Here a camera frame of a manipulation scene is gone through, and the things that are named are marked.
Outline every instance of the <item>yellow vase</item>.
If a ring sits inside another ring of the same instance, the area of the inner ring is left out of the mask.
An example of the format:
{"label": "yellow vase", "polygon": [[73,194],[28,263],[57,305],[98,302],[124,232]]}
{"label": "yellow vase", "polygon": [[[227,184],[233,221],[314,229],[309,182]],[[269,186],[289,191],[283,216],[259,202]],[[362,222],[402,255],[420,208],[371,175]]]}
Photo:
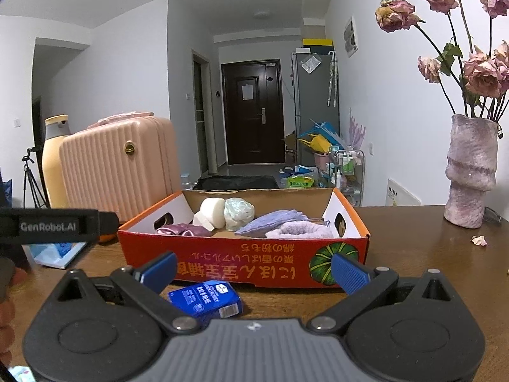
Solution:
{"label": "yellow vase", "polygon": [[42,151],[42,172],[48,191],[49,204],[52,208],[67,208],[67,194],[62,176],[62,163],[59,149],[64,139],[71,134],[69,117],[58,115],[44,121],[46,123],[46,140]]}

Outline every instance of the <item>suitcase lock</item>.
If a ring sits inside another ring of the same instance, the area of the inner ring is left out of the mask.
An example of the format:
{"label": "suitcase lock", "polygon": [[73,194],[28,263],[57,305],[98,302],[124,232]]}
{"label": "suitcase lock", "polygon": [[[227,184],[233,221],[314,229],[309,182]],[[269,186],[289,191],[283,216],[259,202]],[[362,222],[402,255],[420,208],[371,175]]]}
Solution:
{"label": "suitcase lock", "polygon": [[131,141],[126,142],[124,151],[125,151],[126,155],[129,155],[129,156],[134,155],[134,152],[135,152],[134,144]]}

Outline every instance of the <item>tripod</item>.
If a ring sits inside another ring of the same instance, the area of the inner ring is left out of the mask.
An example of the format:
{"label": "tripod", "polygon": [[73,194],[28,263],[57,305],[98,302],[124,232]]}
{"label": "tripod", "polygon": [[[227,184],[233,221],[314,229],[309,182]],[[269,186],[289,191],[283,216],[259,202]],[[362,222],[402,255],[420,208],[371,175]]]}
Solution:
{"label": "tripod", "polygon": [[39,185],[37,185],[37,181],[34,177],[34,174],[32,173],[29,161],[31,163],[35,163],[32,158],[30,158],[30,153],[37,152],[37,149],[40,148],[40,146],[35,146],[34,148],[28,148],[26,150],[26,155],[21,158],[21,162],[25,163],[24,169],[25,169],[25,177],[23,180],[23,208],[25,208],[25,199],[26,199],[26,182],[28,181],[30,192],[32,196],[32,200],[34,201],[34,207],[35,208],[42,208],[46,207],[49,208],[49,204],[44,200],[44,195],[42,194],[41,190],[39,189]]}

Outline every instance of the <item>orange cardboard box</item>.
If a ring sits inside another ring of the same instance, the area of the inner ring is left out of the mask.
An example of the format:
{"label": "orange cardboard box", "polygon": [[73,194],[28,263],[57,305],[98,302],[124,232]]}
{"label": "orange cardboard box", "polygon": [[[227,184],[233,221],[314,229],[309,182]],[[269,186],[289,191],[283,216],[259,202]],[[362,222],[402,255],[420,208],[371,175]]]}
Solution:
{"label": "orange cardboard box", "polygon": [[[156,234],[165,223],[190,223],[207,197],[240,197],[254,205],[255,217],[281,209],[296,209],[309,218],[330,222],[336,238],[271,240],[236,236],[215,230],[213,237]],[[332,255],[348,255],[364,263],[369,233],[337,189],[277,189],[177,192],[134,217],[119,229],[127,263],[140,267],[164,251],[178,258],[176,279],[208,279],[251,283],[257,287],[324,288],[337,286],[330,271]]]}

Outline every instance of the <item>white soap bar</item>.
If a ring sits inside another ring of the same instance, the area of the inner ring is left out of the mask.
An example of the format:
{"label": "white soap bar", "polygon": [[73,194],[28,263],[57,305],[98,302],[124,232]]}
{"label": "white soap bar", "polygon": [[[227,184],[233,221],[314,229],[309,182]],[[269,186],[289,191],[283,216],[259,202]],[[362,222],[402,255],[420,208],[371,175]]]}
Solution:
{"label": "white soap bar", "polygon": [[214,231],[214,226],[210,224],[210,221],[201,212],[197,212],[194,215],[194,218],[192,219],[192,224],[205,227],[209,231]]}
{"label": "white soap bar", "polygon": [[225,200],[223,198],[205,198],[199,211],[207,217],[214,227],[225,227]]}

